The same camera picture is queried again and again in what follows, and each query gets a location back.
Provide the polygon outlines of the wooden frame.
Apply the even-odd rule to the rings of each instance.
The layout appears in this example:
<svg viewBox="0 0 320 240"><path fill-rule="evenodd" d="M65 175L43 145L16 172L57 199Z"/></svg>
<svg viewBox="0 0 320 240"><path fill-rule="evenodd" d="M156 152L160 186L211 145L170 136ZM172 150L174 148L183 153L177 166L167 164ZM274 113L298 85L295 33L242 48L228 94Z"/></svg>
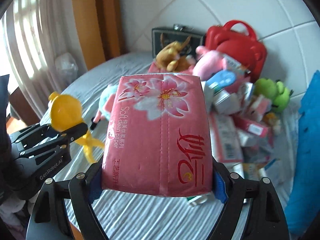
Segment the wooden frame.
<svg viewBox="0 0 320 240"><path fill-rule="evenodd" d="M126 52L120 0L72 0L72 5L88 70Z"/></svg>

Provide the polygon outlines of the blue felt storage bin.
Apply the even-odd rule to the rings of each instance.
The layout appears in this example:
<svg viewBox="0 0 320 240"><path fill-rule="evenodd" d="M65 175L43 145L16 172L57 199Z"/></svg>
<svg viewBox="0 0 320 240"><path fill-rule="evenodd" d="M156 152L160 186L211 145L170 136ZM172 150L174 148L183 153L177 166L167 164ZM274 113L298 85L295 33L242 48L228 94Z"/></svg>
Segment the blue felt storage bin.
<svg viewBox="0 0 320 240"><path fill-rule="evenodd" d="M298 113L296 168L285 217L289 232L302 236L319 213L319 71L314 73Z"/></svg>

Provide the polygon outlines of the green frog plush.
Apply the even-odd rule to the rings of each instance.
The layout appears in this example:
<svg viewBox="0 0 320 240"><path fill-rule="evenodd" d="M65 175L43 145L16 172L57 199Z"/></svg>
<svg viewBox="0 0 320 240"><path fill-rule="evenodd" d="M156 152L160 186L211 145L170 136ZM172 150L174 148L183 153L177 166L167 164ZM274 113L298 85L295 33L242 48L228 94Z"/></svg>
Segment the green frog plush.
<svg viewBox="0 0 320 240"><path fill-rule="evenodd" d="M263 95L271 100L271 110L281 113L289 104L293 90L288 89L280 80L260 78L254 83L254 95Z"/></svg>

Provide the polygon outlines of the dark green metal box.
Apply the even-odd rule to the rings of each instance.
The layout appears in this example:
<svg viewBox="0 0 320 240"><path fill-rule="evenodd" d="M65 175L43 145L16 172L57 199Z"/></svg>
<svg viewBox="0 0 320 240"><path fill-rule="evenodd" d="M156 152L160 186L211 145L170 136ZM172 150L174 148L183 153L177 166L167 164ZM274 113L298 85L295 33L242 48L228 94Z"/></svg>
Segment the dark green metal box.
<svg viewBox="0 0 320 240"><path fill-rule="evenodd" d="M190 41L182 50L181 55L196 55L196 48L205 43L206 34L195 28L191 28L182 24L174 24L173 27L155 27L152 28L152 55L156 55L167 45L178 41L183 43L188 37Z"/></svg>

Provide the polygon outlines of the red bear handbag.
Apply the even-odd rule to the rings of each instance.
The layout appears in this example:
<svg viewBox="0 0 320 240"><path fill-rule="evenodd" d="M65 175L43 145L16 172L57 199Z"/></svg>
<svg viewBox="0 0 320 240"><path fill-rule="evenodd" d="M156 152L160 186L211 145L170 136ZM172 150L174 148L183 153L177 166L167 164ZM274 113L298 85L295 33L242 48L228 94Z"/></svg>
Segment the red bear handbag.
<svg viewBox="0 0 320 240"><path fill-rule="evenodd" d="M226 54L247 67L252 82L260 78L267 50L248 23L231 20L224 25L211 26L206 33L205 47Z"/></svg>

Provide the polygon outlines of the pink pig plush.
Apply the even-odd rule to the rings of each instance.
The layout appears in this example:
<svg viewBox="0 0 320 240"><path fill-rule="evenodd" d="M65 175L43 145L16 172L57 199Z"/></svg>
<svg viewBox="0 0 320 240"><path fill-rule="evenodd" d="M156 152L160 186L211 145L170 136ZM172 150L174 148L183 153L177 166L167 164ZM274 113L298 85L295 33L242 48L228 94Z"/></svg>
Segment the pink pig plush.
<svg viewBox="0 0 320 240"><path fill-rule="evenodd" d="M217 72L227 69L227 60L219 51L198 46L196 54L198 61L193 68L193 75L198 76L201 81L207 81Z"/></svg>

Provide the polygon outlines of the brown plush toy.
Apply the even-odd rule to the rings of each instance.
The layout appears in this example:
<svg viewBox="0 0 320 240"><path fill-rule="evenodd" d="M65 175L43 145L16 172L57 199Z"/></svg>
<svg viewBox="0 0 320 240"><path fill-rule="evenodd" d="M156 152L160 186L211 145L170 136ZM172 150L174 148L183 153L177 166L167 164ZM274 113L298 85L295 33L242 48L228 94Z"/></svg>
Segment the brown plush toy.
<svg viewBox="0 0 320 240"><path fill-rule="evenodd" d="M156 67L164 72L182 72L195 66L196 61L192 55L181 55L190 40L188 36L183 43L174 41L165 46L155 58Z"/></svg>

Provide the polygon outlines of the white sheer curtain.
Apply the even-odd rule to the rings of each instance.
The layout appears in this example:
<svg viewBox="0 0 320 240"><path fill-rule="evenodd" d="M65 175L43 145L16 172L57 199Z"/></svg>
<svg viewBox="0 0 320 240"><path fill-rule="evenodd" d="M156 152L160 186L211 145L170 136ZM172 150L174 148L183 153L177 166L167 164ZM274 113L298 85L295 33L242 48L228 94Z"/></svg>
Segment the white sheer curtain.
<svg viewBox="0 0 320 240"><path fill-rule="evenodd" d="M43 117L50 94L87 72L72 0L9 0L1 17L1 72Z"/></svg>

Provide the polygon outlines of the pink tissue pack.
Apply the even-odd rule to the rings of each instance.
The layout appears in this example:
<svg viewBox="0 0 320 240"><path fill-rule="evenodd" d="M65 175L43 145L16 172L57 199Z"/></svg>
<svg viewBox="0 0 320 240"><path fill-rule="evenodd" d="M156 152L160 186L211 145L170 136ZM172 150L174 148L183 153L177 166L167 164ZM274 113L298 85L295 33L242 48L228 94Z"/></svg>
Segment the pink tissue pack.
<svg viewBox="0 0 320 240"><path fill-rule="evenodd" d="M212 190L213 158L199 77L142 74L119 80L105 141L103 189L161 197Z"/></svg>

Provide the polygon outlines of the yellow duck snowball clamp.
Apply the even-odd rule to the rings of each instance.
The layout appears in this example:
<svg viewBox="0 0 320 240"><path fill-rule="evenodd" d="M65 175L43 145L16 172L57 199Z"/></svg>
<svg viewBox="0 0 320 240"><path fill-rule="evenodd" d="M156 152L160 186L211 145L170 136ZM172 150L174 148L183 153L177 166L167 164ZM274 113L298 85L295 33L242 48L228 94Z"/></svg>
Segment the yellow duck snowball clamp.
<svg viewBox="0 0 320 240"><path fill-rule="evenodd" d="M82 146L86 160L90 164L95 163L93 148L97 147L103 150L104 143L92 136L82 118L80 101L68 94L52 92L49 96L49 111L52 128L70 135L72 142Z"/></svg>

